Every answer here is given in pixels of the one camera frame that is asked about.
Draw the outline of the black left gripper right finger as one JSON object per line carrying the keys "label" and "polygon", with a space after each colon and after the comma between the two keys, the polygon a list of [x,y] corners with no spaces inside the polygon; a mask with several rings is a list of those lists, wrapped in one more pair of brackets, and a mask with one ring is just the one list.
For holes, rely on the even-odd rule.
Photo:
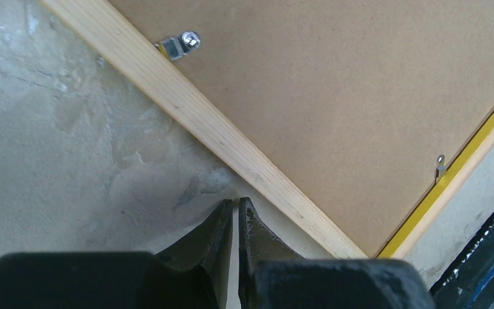
{"label": "black left gripper right finger", "polygon": [[239,200],[242,308],[435,308],[415,268],[397,259],[306,259]]}

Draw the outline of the yellow picture frame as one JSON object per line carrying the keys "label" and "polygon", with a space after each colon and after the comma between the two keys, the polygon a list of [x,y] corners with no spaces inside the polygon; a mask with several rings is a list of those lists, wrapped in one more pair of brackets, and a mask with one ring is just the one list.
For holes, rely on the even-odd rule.
{"label": "yellow picture frame", "polygon": [[[370,256],[184,76],[176,63],[187,55],[166,59],[153,45],[159,41],[149,41],[113,1],[46,1],[46,6],[328,252]],[[493,145],[494,106],[459,151],[445,157],[447,172],[437,184],[434,169],[433,183],[372,257],[406,255]]]}

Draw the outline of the brown frame backing board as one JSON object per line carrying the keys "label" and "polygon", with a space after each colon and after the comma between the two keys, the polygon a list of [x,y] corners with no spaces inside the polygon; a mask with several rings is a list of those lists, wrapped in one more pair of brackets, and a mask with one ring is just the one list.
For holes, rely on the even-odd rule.
{"label": "brown frame backing board", "polygon": [[494,1],[113,1],[366,254],[494,106]]}

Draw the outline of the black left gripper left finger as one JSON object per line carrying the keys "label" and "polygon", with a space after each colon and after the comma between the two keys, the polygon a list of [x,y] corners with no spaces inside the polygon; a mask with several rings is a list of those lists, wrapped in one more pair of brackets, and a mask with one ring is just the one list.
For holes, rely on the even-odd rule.
{"label": "black left gripper left finger", "polygon": [[0,257],[0,308],[225,308],[233,205],[157,254],[34,252]]}

